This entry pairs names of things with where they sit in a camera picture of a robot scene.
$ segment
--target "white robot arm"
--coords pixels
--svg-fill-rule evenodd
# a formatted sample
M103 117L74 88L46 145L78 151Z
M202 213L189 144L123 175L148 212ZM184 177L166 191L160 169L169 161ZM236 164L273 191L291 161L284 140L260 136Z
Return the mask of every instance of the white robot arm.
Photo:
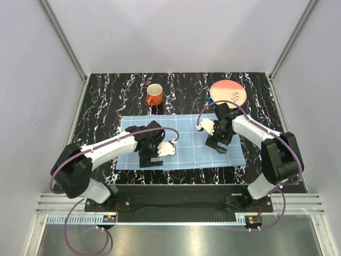
M115 186L106 186L91 178L91 172L98 166L119 155L135 151L139 152L140 167L161 166L163 164L162 161L152 162L151 159L154 157L175 155L174 141L162 142L165 137L164 130L130 135L130 133L136 131L156 127L161 126L157 122L152 121L147 127L131 126L121 134L93 145L77 147L75 144L69 144L65 147L52 168L51 175L69 157L79 152L88 151L88 153L85 153L64 166L56 175L55 180L69 198L83 196L102 204L112 193L116 193L117 191ZM115 143L107 143L114 139L117 139Z
M247 188L247 196L250 197L250 201L256 201L267 196L278 184L298 175L298 165L293 156L271 135L272 133L282 138L293 149L303 170L301 154L296 138L292 133L281 134L271 130L257 123L250 116L246 118L238 110L232 111L225 103L217 105L215 114L218 120L211 121L204 118L197 126L197 130L208 132L207 146L224 154L227 149L219 146L218 142L227 146L231 142L232 136L237 133L261 149L262 174Z

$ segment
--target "blue towel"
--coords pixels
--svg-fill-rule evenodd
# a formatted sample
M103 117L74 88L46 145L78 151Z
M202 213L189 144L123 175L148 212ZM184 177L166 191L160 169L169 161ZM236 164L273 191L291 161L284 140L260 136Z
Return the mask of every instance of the blue towel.
M196 129L198 114L194 115L148 115L148 116L124 116L121 122L122 131L125 128L147 126L152 120L162 127L176 128L180 138L176 144L175 156L163 156L152 158L152 161L164 161L163 166L140 168L139 154L133 152L120 155L117 159L117 170L183 170L194 168L211 168L224 166L245 165L244 154L241 149L239 135L233 136L227 147L226 154L219 154L214 149L205 146L208 136L206 131L198 132ZM201 118L216 119L214 114L203 114ZM172 131L166 130L164 141L170 141L176 137Z

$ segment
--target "plate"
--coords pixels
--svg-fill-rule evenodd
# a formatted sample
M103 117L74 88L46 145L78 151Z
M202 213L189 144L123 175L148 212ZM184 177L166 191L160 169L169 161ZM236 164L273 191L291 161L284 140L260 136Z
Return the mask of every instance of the plate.
M211 86L209 93L213 101L230 100L236 103L238 106L243 105L246 101L246 91L244 87L231 80L220 80L215 82ZM236 108L230 103L228 103L228 105L231 109Z

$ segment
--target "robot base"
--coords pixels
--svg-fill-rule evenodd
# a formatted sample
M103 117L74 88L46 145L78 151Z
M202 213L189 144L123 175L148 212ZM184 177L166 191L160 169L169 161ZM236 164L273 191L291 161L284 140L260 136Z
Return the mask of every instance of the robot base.
M110 196L103 204L98 204L87 199L84 207L85 212L116 212L116 205L119 205L119 212L129 212L132 204L132 197L128 194Z
M252 212L258 213L259 207L262 207L262 212L273 212L272 202L270 197L265 197L261 202L255 205L249 205L245 207L244 204L239 205L238 202L241 201L241 195L225 196L225 206L226 212L236 213L236 212Z

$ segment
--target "black marble table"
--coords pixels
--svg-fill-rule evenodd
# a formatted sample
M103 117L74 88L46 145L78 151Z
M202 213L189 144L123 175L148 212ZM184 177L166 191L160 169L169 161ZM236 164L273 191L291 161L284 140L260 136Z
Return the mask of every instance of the black marble table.
M282 132L281 122L265 73L148 73L92 74L73 141L92 144L118 134L122 116L199 113L213 83L230 79L247 93L243 108L263 125ZM163 86L162 106L145 104L148 84ZM116 184L229 184L251 183L261 173L260 150L241 137L246 166L190 170L116 170L116 159L101 165L93 178Z

